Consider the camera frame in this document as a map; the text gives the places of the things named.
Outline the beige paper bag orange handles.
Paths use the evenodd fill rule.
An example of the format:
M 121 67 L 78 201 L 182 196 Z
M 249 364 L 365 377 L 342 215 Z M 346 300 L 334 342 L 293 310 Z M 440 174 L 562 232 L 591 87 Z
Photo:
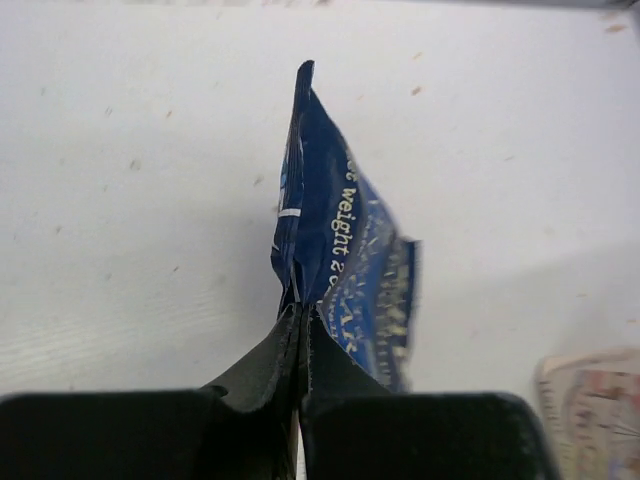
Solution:
M 639 350 L 543 359 L 543 424 L 565 479 L 639 478 Z

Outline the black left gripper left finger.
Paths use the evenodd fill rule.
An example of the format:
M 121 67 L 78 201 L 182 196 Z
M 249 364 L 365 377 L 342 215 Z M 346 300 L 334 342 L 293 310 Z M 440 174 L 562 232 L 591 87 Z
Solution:
M 4 479 L 293 479 L 302 309 L 195 389 L 1 400 Z

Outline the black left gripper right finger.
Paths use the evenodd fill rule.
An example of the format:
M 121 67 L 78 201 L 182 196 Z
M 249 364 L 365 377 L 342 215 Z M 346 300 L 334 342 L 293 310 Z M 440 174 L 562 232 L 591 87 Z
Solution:
M 541 424 L 502 392 L 395 394 L 301 320 L 300 403 L 309 479 L 557 479 Z

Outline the blue Kettle chip bag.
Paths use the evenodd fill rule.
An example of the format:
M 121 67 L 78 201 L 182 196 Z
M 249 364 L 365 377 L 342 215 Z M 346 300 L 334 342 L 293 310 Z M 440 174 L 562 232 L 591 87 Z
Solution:
M 328 335 L 392 392 L 406 369 L 418 245 L 404 237 L 312 88 L 296 74 L 271 264 L 281 302 L 316 309 Z

